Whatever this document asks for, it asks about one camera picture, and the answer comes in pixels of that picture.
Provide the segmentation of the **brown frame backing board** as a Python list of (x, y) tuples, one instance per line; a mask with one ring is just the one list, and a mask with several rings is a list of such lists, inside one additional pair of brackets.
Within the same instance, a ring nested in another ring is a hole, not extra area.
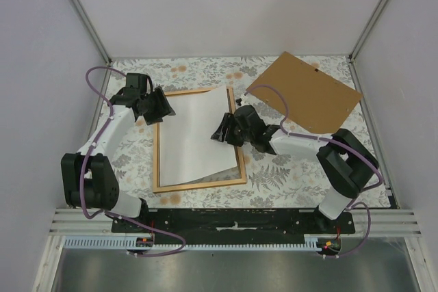
[(310, 133), (336, 132), (362, 94), (288, 52), (247, 91)]

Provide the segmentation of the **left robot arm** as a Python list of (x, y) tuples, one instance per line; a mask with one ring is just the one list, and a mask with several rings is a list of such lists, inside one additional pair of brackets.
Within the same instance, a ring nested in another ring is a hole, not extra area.
[(125, 86), (111, 98), (99, 95), (109, 109), (107, 119), (77, 152), (62, 157), (62, 181), (67, 205), (80, 208), (86, 218), (100, 213), (127, 217), (129, 227), (140, 233), (151, 224), (147, 204), (120, 190), (112, 158), (139, 119), (147, 125), (157, 124), (175, 111), (148, 75), (127, 73), (124, 77)]

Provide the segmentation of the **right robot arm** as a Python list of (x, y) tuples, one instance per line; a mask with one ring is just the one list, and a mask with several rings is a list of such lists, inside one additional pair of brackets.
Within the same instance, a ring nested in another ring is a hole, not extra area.
[[(378, 161), (348, 129), (332, 135), (293, 133), (282, 124), (266, 124), (253, 106), (245, 105), (233, 114), (225, 113), (211, 139), (238, 147), (249, 143), (258, 152), (317, 161), (331, 184), (313, 216), (321, 233), (338, 225), (338, 217), (361, 192), (383, 183)], [(373, 176), (378, 182), (371, 187)]]

